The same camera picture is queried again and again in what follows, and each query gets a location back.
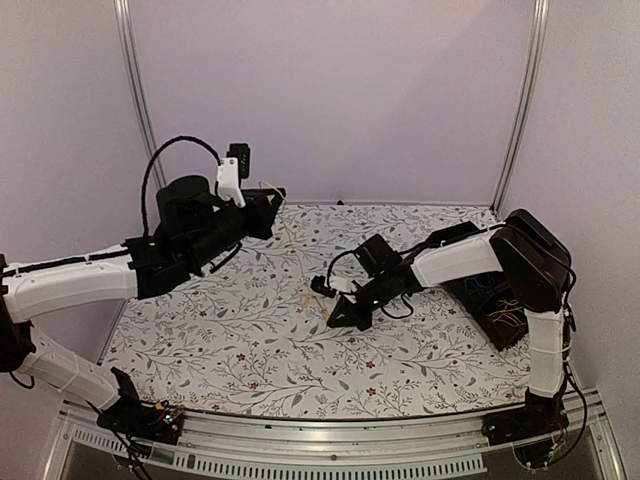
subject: leaf pattern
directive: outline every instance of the leaf pattern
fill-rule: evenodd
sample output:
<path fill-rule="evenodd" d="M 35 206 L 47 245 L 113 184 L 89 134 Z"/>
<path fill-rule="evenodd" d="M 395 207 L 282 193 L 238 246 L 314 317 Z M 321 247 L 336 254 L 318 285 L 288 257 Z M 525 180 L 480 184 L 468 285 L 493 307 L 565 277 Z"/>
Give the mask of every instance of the leaf pattern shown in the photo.
<path fill-rule="evenodd" d="M 245 241 L 216 274 L 131 301 L 104 363 L 128 372 L 146 399 L 213 412 L 382 418 L 517 402 L 526 339 L 495 353 L 443 289 L 413 295 L 409 318 L 376 312 L 366 332 L 327 328 L 323 309 L 335 300 L 308 298 L 314 275 L 374 233 L 402 250 L 465 220 L 495 221 L 475 207 L 288 206 L 272 239 Z M 335 273 L 366 281 L 351 257 Z"/>

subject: white robot arm segment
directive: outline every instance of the white robot arm segment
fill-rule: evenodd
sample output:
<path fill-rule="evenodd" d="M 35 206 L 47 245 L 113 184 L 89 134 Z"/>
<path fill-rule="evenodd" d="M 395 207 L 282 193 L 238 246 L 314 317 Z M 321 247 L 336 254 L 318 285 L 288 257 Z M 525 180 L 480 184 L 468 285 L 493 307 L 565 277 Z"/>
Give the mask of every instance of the white robot arm segment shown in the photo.
<path fill-rule="evenodd" d="M 90 260 L 93 256 L 118 253 L 113 258 Z M 8 270 L 14 274 L 4 278 L 8 287 L 4 301 L 13 323 L 76 305 L 137 296 L 136 272 L 129 268 L 132 258 L 121 245 L 84 258 L 86 261 L 81 263 L 35 271 L 29 271 L 30 264 L 10 264 Z"/>

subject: black cable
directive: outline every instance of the black cable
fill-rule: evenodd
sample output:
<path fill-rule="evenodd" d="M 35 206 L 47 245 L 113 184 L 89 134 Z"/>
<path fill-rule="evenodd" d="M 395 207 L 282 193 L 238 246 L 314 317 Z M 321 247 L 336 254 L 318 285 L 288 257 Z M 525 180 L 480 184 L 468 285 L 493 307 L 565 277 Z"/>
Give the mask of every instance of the black cable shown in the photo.
<path fill-rule="evenodd" d="M 127 442 L 124 441 L 124 438 L 122 438 L 122 436 L 118 432 L 116 432 L 115 428 L 113 428 L 113 425 L 111 424 L 109 419 L 105 417 L 103 413 L 100 410 L 98 410 L 98 408 L 93 403 L 87 402 L 87 404 L 91 407 L 91 409 L 94 412 L 96 412 L 96 414 L 98 414 L 98 417 L 100 417 L 102 421 L 109 426 L 109 430 L 111 430 L 111 433 L 113 433 L 113 435 L 118 439 L 118 441 L 122 444 L 122 446 L 127 451 L 129 462 L 133 464 L 133 468 L 130 469 L 131 473 L 133 473 L 138 480 L 153 480 L 151 478 L 151 475 L 149 475 L 149 472 L 147 472 L 147 469 L 144 468 L 144 464 L 140 461 L 140 458 L 136 454 L 134 447 L 131 444 L 127 445 Z M 144 478 L 136 471 L 136 469 L 140 469 L 140 471 L 144 473 Z"/>
<path fill-rule="evenodd" d="M 235 257 L 241 249 L 242 249 L 242 242 L 238 242 L 238 244 L 236 245 L 236 248 L 229 255 L 227 255 L 224 258 L 224 260 L 222 260 L 219 264 L 215 265 L 213 262 L 211 262 L 211 269 L 209 270 L 209 273 L 216 273 L 218 270 L 224 267 L 227 263 L 229 263 L 231 259 L 233 259 L 233 257 Z"/>
<path fill-rule="evenodd" d="M 51 260 L 48 262 L 32 263 L 29 265 L 25 265 L 24 267 L 20 267 L 18 270 L 7 270 L 6 272 L 2 273 L 2 278 L 13 277 L 14 275 L 17 275 L 17 274 L 37 272 L 40 270 L 46 270 L 48 268 L 62 267 L 64 265 L 74 265 L 76 263 L 86 263 L 86 262 L 94 262 L 98 260 L 107 260 L 109 258 L 123 257 L 125 255 L 129 255 L 129 249 L 127 248 L 123 250 L 116 250 L 113 252 L 93 253 L 91 255 L 86 255 L 84 257 L 66 257 L 66 258 L 60 258 L 58 260 Z"/>
<path fill-rule="evenodd" d="M 350 255 L 352 253 L 355 253 L 355 250 L 345 250 L 340 255 L 336 256 L 333 260 L 331 260 L 331 263 L 329 263 L 329 268 L 327 269 L 327 283 L 326 283 L 327 288 L 331 288 L 330 278 L 331 278 L 331 272 L 333 271 L 333 266 L 342 257 L 346 257 L 347 255 Z"/>
<path fill-rule="evenodd" d="M 558 463 L 559 461 L 564 460 L 565 458 L 567 458 L 567 456 L 569 456 L 569 454 L 571 454 L 571 452 L 573 452 L 573 450 L 575 450 L 575 448 L 578 446 L 578 443 L 580 443 L 580 440 L 582 439 L 582 436 L 584 435 L 584 432 L 587 429 L 587 418 L 588 418 L 587 399 L 585 398 L 584 393 L 582 393 L 582 391 L 578 387 L 578 384 L 575 382 L 574 377 L 573 377 L 573 372 L 569 368 L 569 364 L 566 363 L 566 362 L 564 364 L 564 374 L 567 376 L 567 380 L 571 384 L 571 387 L 578 394 L 578 396 L 580 397 L 580 400 L 582 400 L 582 407 L 583 407 L 583 410 L 582 410 L 583 411 L 583 413 L 582 413 L 582 426 L 580 427 L 580 432 L 578 433 L 578 436 L 576 437 L 576 440 L 573 442 L 571 447 L 569 447 L 569 449 L 566 450 L 560 457 L 557 457 L 557 458 L 554 458 L 553 460 L 551 460 L 551 462 L 549 462 L 548 465 L 554 465 L 554 464 Z"/>
<path fill-rule="evenodd" d="M 413 305 L 411 305 L 411 303 L 409 303 L 409 301 L 406 299 L 405 294 L 400 295 L 400 299 L 402 300 L 402 303 L 404 303 L 404 305 L 409 309 L 409 313 L 407 313 L 406 315 L 391 315 L 384 309 L 384 307 L 380 307 L 380 310 L 382 310 L 382 313 L 384 313 L 387 317 L 393 318 L 394 320 L 402 320 L 403 318 L 408 318 L 413 315 L 415 313 L 415 310 L 413 309 Z"/>
<path fill-rule="evenodd" d="M 213 155 L 213 157 L 218 162 L 218 166 L 222 165 L 222 163 L 220 161 L 220 156 L 218 155 L 218 152 L 216 152 L 213 149 L 213 147 L 211 147 L 211 145 L 209 145 L 207 142 L 205 142 L 204 140 L 200 140 L 197 137 L 192 137 L 190 135 L 180 135 L 178 137 L 174 137 L 171 140 L 167 140 L 166 142 L 164 142 L 160 146 L 160 148 L 158 148 L 158 150 L 156 150 L 155 153 L 151 156 L 151 159 L 149 160 L 149 163 L 147 164 L 147 169 L 145 170 L 144 176 L 142 177 L 142 196 L 141 196 L 141 199 L 140 199 L 140 210 L 141 210 L 141 213 L 142 213 L 142 228 L 143 228 L 142 236 L 145 237 L 145 238 L 149 237 L 149 219 L 147 218 L 147 184 L 149 183 L 149 176 L 151 175 L 151 169 L 155 165 L 155 163 L 158 160 L 158 157 L 160 156 L 160 154 L 165 149 L 167 149 L 168 147 L 170 147 L 174 143 L 178 143 L 178 142 L 182 142 L 182 141 L 192 142 L 192 143 L 195 143 L 197 145 L 200 145 L 202 148 L 204 148 L 206 151 L 208 151 L 211 155 Z"/>
<path fill-rule="evenodd" d="M 13 372 L 9 372 L 9 376 L 11 377 L 11 380 L 13 380 L 14 382 L 16 382 L 18 385 L 20 385 L 22 388 L 27 389 L 27 390 L 33 390 L 33 387 L 36 386 L 36 379 L 33 378 L 33 375 L 29 375 L 31 377 L 31 384 L 27 385 L 26 383 L 22 383 L 14 374 Z"/>

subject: table surface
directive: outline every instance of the table surface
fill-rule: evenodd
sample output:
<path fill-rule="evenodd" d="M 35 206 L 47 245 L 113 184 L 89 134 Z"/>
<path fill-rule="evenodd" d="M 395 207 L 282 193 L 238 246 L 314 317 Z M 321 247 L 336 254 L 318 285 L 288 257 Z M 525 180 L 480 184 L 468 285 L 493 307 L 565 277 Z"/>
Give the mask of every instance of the table surface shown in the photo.
<path fill-rule="evenodd" d="M 400 250 L 465 220 L 495 222 L 480 207 L 287 206 L 271 240 L 245 241 L 216 274 L 131 301 L 103 364 L 131 374 L 146 399 L 244 415 L 407 417 L 519 402 L 526 338 L 498 354 L 441 288 L 413 295 L 409 318 L 376 312 L 366 332 L 327 328 L 322 309 L 335 300 L 307 297 L 333 257 L 375 233 Z M 366 280 L 350 256 L 336 273 Z"/>

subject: white wall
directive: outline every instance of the white wall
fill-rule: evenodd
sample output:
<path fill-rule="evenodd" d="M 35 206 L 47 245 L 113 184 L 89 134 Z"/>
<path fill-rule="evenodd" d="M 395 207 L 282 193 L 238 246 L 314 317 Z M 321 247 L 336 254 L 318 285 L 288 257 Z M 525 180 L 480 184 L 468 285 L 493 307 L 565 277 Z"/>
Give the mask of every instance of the white wall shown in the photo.
<path fill-rule="evenodd" d="M 140 233 L 145 155 L 110 1 L 4 1 L 0 7 L 0 251 L 38 261 Z M 115 303 L 39 319 L 95 358 Z M 0 478 L 33 480 L 62 397 L 0 375 Z"/>
<path fill-rule="evenodd" d="M 294 201 L 491 202 L 533 1 L 139 0 L 156 137 L 247 141 Z M 213 172 L 195 146 L 169 177 Z"/>
<path fill-rule="evenodd" d="M 530 209 L 572 252 L 579 374 L 597 382 L 640 478 L 640 3 L 552 2 L 504 212 Z"/>

